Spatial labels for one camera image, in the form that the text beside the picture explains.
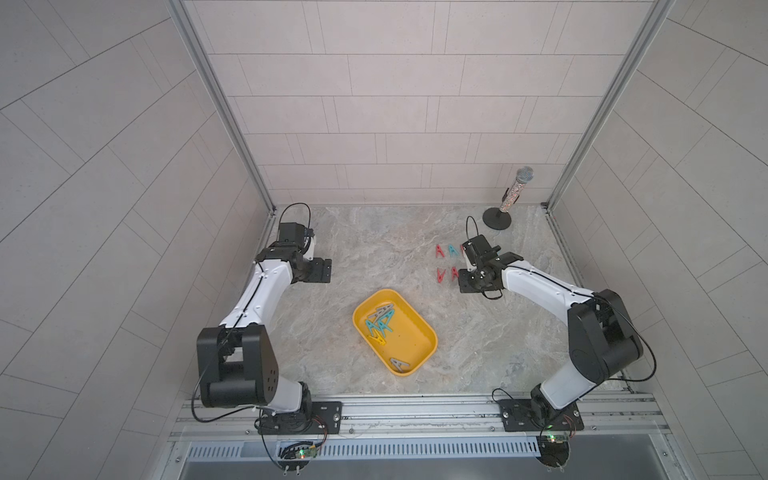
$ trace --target wire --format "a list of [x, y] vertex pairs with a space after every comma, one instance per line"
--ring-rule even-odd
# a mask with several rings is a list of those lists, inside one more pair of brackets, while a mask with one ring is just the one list
[[475, 232], [477, 233], [477, 235], [475, 236], [477, 237], [480, 234], [480, 230], [478, 230], [478, 223], [475, 221], [475, 218], [472, 215], [468, 215], [467, 222], [464, 225], [464, 231], [467, 233], [467, 240], [469, 240], [469, 219], [470, 218], [472, 219], [472, 222], [475, 224]]
[[[258, 262], [257, 265], [261, 269], [261, 273], [264, 273], [264, 267], [261, 266], [261, 262]], [[256, 292], [259, 291], [259, 287], [261, 286], [262, 280], [264, 280], [264, 277], [260, 276], [259, 277], [259, 283], [256, 285], [256, 289], [253, 291], [253, 295], [250, 296], [250, 300], [248, 300], [248, 304], [250, 304], [251, 300], [253, 300], [253, 298], [256, 296]], [[235, 413], [242, 412], [243, 410], [248, 410], [248, 409], [253, 408], [253, 407], [250, 407], [250, 406], [243, 407], [241, 409], [233, 410], [232, 412], [228, 412], [228, 413], [225, 413], [223, 415], [219, 415], [218, 417], [214, 417], [212, 419], [201, 419], [200, 417], [197, 416], [197, 413], [195, 413], [195, 411], [194, 411], [194, 397], [197, 394], [197, 389], [200, 388], [200, 382], [203, 381], [203, 376], [205, 376], [205, 372], [207, 372], [208, 369], [210, 368], [210, 366], [214, 364], [214, 360], [219, 355], [219, 351], [221, 351], [221, 347], [223, 347], [224, 345], [227, 344], [227, 340], [230, 339], [230, 336], [232, 335], [232, 332], [234, 332], [235, 328], [237, 328], [237, 324], [240, 323], [240, 320], [244, 317], [244, 313], [245, 312], [242, 312], [240, 314], [240, 316], [237, 317], [237, 320], [235, 321], [235, 324], [232, 325], [232, 328], [230, 328], [230, 331], [221, 340], [221, 343], [219, 343], [219, 346], [216, 347], [216, 352], [212, 356], [210, 356], [210, 360], [208, 361], [208, 364], [205, 365], [205, 368], [203, 369], [203, 372], [200, 374], [200, 378], [197, 379], [197, 383], [195, 384], [194, 390], [192, 391], [192, 401], [191, 401], [191, 404], [190, 404], [190, 410], [192, 411], [192, 416], [194, 417], [194, 419], [197, 420], [200, 423], [216, 422], [217, 420], [220, 420], [220, 419], [222, 419], [224, 417], [228, 417], [230, 415], [234, 415]]]

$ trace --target microphone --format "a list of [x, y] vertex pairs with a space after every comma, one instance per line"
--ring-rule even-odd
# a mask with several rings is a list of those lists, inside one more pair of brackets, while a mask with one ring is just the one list
[[515, 181], [512, 182], [512, 186], [504, 192], [502, 205], [498, 208], [489, 208], [482, 214], [482, 221], [485, 225], [493, 230], [504, 230], [508, 228], [512, 224], [509, 208], [518, 201], [523, 187], [525, 187], [531, 180], [533, 180], [532, 168], [523, 167], [518, 169], [518, 173], [515, 175]]

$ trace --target round stand base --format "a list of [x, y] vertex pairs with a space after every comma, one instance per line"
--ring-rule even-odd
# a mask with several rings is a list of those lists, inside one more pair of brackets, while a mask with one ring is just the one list
[[493, 230], [506, 230], [512, 225], [512, 217], [509, 213], [502, 212], [497, 207], [487, 209], [482, 214], [482, 221]]

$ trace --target tiled wall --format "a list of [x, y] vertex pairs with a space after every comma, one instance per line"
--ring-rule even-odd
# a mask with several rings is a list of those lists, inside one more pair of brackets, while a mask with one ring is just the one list
[[700, 479], [768, 478], [766, 25], [762, 0], [678, 0], [554, 210]]
[[0, 2], [0, 477], [140, 478], [265, 218], [162, 0]]
[[185, 2], [275, 201], [548, 199], [650, 2]]

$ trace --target marble floor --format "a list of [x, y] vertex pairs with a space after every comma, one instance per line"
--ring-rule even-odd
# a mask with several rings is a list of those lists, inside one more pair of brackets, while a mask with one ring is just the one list
[[[496, 386], [527, 392], [548, 378], [568, 357], [565, 325], [512, 292], [499, 301], [459, 293], [450, 269], [464, 259], [435, 258], [436, 243], [447, 256], [449, 243], [458, 249], [466, 240], [465, 219], [472, 215], [492, 246], [571, 281], [540, 207], [513, 207], [512, 226], [502, 232], [482, 223], [485, 208], [314, 207], [315, 255], [333, 259], [333, 274], [331, 283], [293, 284], [280, 299], [270, 331], [280, 374], [306, 382], [315, 394], [490, 392]], [[306, 209], [292, 207], [283, 221], [306, 224]], [[442, 283], [437, 267], [448, 270]], [[390, 373], [352, 322], [354, 309], [382, 288], [403, 295], [439, 338], [435, 354], [407, 377]]]

